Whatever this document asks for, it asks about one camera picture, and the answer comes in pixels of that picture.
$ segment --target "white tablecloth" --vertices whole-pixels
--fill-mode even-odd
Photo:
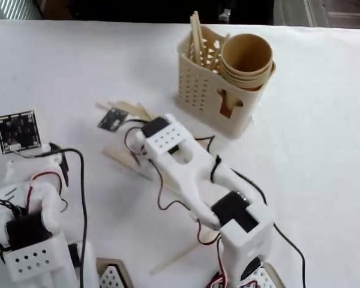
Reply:
[[[100,154],[115,135],[96,127],[96,101],[141,102],[215,134],[180,111],[176,45],[188,25],[0,21],[0,115],[34,109],[44,142],[84,153],[88,239],[125,262],[136,287],[204,287],[215,247],[199,247],[164,272],[157,264],[195,241],[179,207],[156,207],[158,183]],[[241,139],[212,150],[265,191],[275,219],[307,258],[308,287],[360,287],[360,30],[216,26],[266,38],[277,70]],[[7,157],[0,150],[0,187]],[[82,233],[79,165],[68,158],[69,237]],[[163,201],[171,196],[165,195]],[[301,287],[301,260],[276,233],[269,262]],[[10,286],[0,261],[0,287]]]

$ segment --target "electrical wire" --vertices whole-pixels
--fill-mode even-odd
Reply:
[[[80,261],[80,288],[84,288],[84,255],[85,255],[85,247],[86,247],[86,235],[88,229],[88,213],[86,210],[86,201],[85,201],[85,189],[84,189],[84,156],[83,154],[74,148],[65,148],[65,149],[57,149],[50,152],[45,152],[42,154],[34,155],[32,158],[43,158],[51,155],[56,155],[65,152],[73,152],[76,153],[80,157],[80,186],[81,186],[81,199],[82,199],[82,207],[83,207],[83,217],[84,217],[84,227],[83,227],[83,245],[82,245],[82,253],[81,253],[81,261]]]
[[[63,213],[68,209],[68,202],[63,198],[61,198],[61,200],[65,203],[65,207],[60,211],[60,213]]]
[[[211,145],[212,145],[212,142],[213,140],[215,139],[215,135],[213,136],[209,136],[209,137],[202,137],[202,138],[194,138],[196,141],[202,141],[202,140],[208,140],[209,139],[209,142],[208,142],[208,145],[206,147],[206,150],[208,153],[210,153],[210,150],[211,150]]]
[[[15,204],[11,203],[8,200],[0,199],[0,205],[10,209],[15,218],[19,218],[22,215],[21,208],[19,206],[16,206]],[[10,247],[4,247],[0,243],[0,259],[3,261],[3,263],[5,263],[5,261],[4,261],[4,252],[10,251],[10,250],[11,250]]]
[[[34,180],[36,180],[37,178],[39,178],[41,176],[45,176],[45,175],[56,175],[58,177],[58,179],[59,179],[59,196],[61,198],[62,179],[61,179],[59,173],[57,173],[55,171],[45,171],[45,172],[38,173],[38,174],[32,176],[31,180],[29,182],[29,190],[28,190],[28,193],[26,195],[26,206],[25,206],[25,209],[26,209],[27,213],[29,212],[29,200],[31,199],[31,194],[32,194],[32,191],[33,191],[32,182]]]
[[[227,287],[227,273],[226,273],[226,270],[224,269],[224,266],[223,266],[223,261],[221,260],[221,255],[220,255],[220,241],[221,241],[221,237],[219,237],[217,239],[217,243],[216,243],[216,246],[217,246],[217,257],[218,257],[218,264],[220,266],[220,270],[221,270],[221,276],[222,276],[222,281],[223,281],[223,288],[226,288]]]
[[[197,240],[198,240],[198,242],[199,242],[200,244],[202,244],[202,245],[205,245],[205,246],[212,245],[212,244],[216,243],[216,241],[217,241],[218,238],[220,237],[220,233],[219,233],[213,240],[211,240],[211,241],[209,241],[209,242],[203,242],[203,241],[201,241],[201,239],[200,239],[200,233],[201,233],[201,231],[202,231],[202,223],[200,222],[199,219],[197,219],[197,222],[199,223],[199,230],[197,231]]]
[[[214,178],[214,173],[216,171],[217,166],[221,163],[221,158],[219,156],[216,157],[215,160],[215,166],[212,169],[211,172],[211,182],[213,183],[213,178]],[[236,175],[238,175],[241,179],[245,180],[246,182],[248,182],[253,188],[256,189],[257,192],[259,192],[259,194],[261,195],[263,202],[265,205],[268,205],[266,197],[265,197],[265,193],[263,192],[263,190],[261,190],[261,188],[255,183],[253,182],[251,179],[249,179],[248,177],[244,176],[243,174],[237,172],[234,169],[231,169]],[[287,243],[289,245],[291,245],[291,247],[293,249],[296,250],[296,252],[300,255],[301,260],[302,260],[302,286],[303,288],[306,288],[306,284],[305,284],[305,257],[304,254],[301,252],[301,250],[280,230],[280,228],[274,223],[274,227],[275,230],[280,234],[280,236],[287,241]]]
[[[159,176],[159,178],[160,178],[160,189],[159,189],[159,191],[158,191],[158,196],[157,196],[157,206],[159,207],[159,209],[162,210],[162,211],[165,211],[165,210],[167,210],[168,208],[170,208],[173,204],[178,203],[178,204],[182,205],[186,210],[190,211],[191,209],[188,208],[188,207],[187,207],[184,203],[182,203],[180,200],[172,201],[172,202],[170,202],[167,206],[162,207],[162,205],[160,204],[160,199],[161,199],[161,193],[163,192],[163,186],[164,186],[163,176],[162,176],[160,170],[158,169],[158,167],[156,166],[156,164],[155,164],[151,159],[149,159],[148,161],[153,165],[153,167],[154,167],[155,170],[157,171],[158,176]]]
[[[11,247],[4,247],[1,243],[0,243],[0,259],[1,261],[5,264],[5,260],[4,260],[4,252],[10,251]]]
[[[23,214],[21,207],[16,206],[8,200],[0,199],[0,205],[10,209],[15,218],[19,218]]]

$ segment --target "wooden chopstick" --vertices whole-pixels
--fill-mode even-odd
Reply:
[[[203,55],[204,65],[206,65],[208,54],[205,52],[204,41],[203,41],[203,33],[202,33],[201,25],[200,25],[199,13],[197,11],[195,11],[193,13],[193,17],[196,20],[197,34],[199,36],[200,47],[201,47],[201,51],[202,51],[202,55]]]
[[[196,19],[192,15],[190,17],[191,20],[191,27],[192,27],[192,36],[193,36],[193,52],[194,52],[194,62],[197,65],[200,65],[200,40],[199,40],[199,33],[197,32],[197,25]]]

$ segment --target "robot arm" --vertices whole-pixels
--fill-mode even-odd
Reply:
[[[143,147],[146,157],[171,178],[182,201],[202,224],[220,231],[228,285],[239,287],[249,264],[269,253],[273,218],[268,207],[224,163],[216,167],[214,180],[231,192],[211,208],[207,206],[197,183],[209,179],[215,159],[172,115],[147,123],[136,133],[133,146]]]
[[[80,262],[85,263],[84,288],[98,287],[91,244],[87,241],[84,259],[81,259],[82,243],[69,245],[60,229],[63,205],[52,185],[57,175],[59,190],[66,188],[60,162],[60,155],[51,155],[7,164],[5,182],[9,185],[0,190],[0,199],[9,200],[23,210],[21,217],[14,218],[11,210],[0,206],[0,243],[11,248],[4,259],[15,287],[78,288],[75,268]],[[41,178],[46,174],[53,175]]]

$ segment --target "paper cup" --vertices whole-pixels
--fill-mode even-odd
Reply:
[[[232,74],[227,69],[221,69],[221,74],[226,75],[228,78],[236,82],[253,82],[253,81],[266,81],[271,74],[272,66],[269,66],[262,74],[250,77],[240,77],[238,75]]]
[[[272,49],[267,41],[254,34],[230,38],[221,50],[223,68],[238,76],[262,74],[272,65]]]

